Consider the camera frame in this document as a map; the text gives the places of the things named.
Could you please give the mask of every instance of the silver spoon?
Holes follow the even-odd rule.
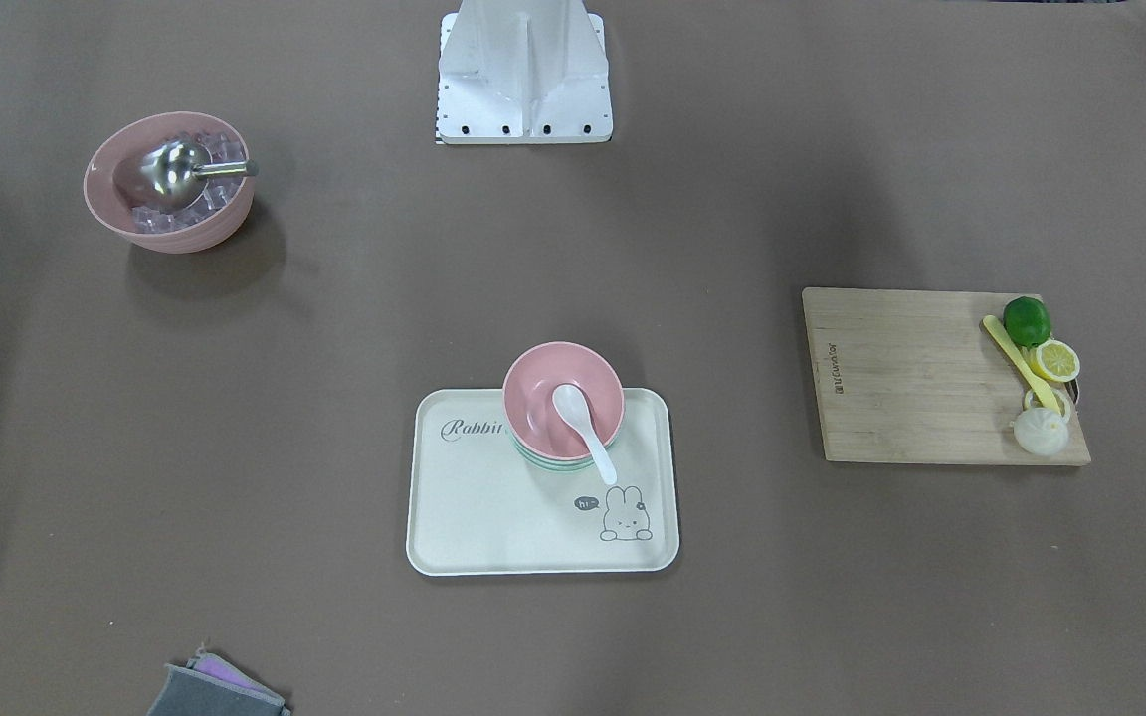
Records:
[[[193,204],[209,178],[258,175],[254,162],[210,163],[210,151],[191,140],[165,142],[144,157],[123,159],[113,168],[113,186],[132,207],[172,213]]]
[[[613,459],[609,458],[607,449],[604,449],[604,443],[599,442],[599,435],[595,434],[595,430],[591,427],[591,407],[586,403],[582,390],[570,384],[555,386],[551,402],[555,403],[555,411],[559,412],[560,418],[564,418],[570,427],[582,435],[582,441],[586,442],[587,448],[591,449],[591,459],[595,459],[595,466],[599,469],[604,485],[618,485],[618,469],[613,466]]]

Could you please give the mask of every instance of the white metal bracket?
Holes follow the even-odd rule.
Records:
[[[463,0],[441,19],[442,144],[584,144],[613,136],[604,19],[582,0]]]

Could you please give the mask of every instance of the gray cloth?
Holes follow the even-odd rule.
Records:
[[[167,683],[147,716],[290,716],[290,710],[272,692],[167,663]]]

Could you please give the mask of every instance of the cloth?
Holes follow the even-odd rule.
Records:
[[[147,716],[290,716],[290,708],[264,684],[199,648],[186,666],[167,663],[167,683]]]

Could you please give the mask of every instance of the white tray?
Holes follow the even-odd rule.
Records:
[[[438,390],[414,420],[405,552],[429,576],[651,572],[678,554],[669,412],[625,388],[609,448],[618,486],[595,466],[544,471],[517,451],[502,391]]]

